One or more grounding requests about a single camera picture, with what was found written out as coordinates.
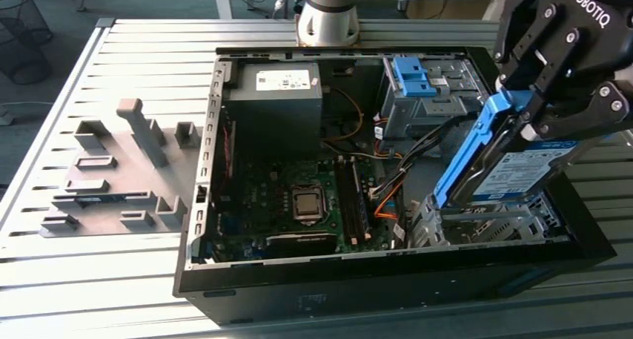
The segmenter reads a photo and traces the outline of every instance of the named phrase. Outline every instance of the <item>blue plastic bracket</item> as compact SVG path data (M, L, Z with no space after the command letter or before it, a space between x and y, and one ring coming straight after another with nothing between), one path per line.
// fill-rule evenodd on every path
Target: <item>blue plastic bracket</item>
M483 108L481 109L477 122L463 140L462 147L453 156L453 160L443 172L442 178L439 178L439 181L437 182L433 194L435 195L439 208L443 208L446 205L450 187L457 182L458 176L463 172L470 160L475 157L478 148L487 145L493 139L494 130L491 127L497 114L510 108L515 111L521 111L525 108L525 105L527 105L531 94L533 92L530 90L499 90L498 93L489 97L483 104Z
M393 71L405 96L435 96L437 90L427 82L426 70L417 57L393 57Z

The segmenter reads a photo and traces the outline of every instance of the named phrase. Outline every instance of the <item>cpu socket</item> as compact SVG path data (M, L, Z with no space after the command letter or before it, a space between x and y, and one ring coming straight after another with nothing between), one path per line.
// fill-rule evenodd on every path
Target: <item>cpu socket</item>
M323 219L323 188L319 185L294 185L291 195L293 219L305 226L318 223Z

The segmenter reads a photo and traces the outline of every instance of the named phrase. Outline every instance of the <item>open computer tower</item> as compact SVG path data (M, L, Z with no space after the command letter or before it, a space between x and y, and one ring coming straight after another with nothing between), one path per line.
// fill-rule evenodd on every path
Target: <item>open computer tower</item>
M430 216L494 91L485 49L225 49L213 70L174 296L218 324L507 297L614 256L563 176Z

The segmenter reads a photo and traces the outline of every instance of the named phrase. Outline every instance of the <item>sticker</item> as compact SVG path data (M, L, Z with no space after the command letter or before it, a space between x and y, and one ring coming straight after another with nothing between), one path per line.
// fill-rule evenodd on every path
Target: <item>sticker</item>
M80 202L86 202L86 203L98 203L98 202L101 202L101 198L97 198L97 197L84 197L84 198L77 198L77 201L80 201Z
M446 78L430 78L431 85L447 85Z
M382 140L382 128L379 126L374 126L374 136L375 139Z
M399 240L405 241L405 230L402 229L402 227L398 226L397 223L393 226L393 233L395 234Z
M518 197L550 170L550 161L566 155L575 141L537 142L522 152L505 154L473 193L474 201Z
M309 89L307 70L262 70L255 75L255 90Z

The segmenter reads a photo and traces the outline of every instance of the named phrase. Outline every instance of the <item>robotiq logo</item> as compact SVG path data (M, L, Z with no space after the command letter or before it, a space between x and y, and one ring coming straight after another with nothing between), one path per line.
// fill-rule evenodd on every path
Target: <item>robotiq logo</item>
M593 17L601 27L605 28L611 21L611 17L603 12L603 9L599 7L599 5L593 0L574 1L581 5L581 7L585 8L586 13Z

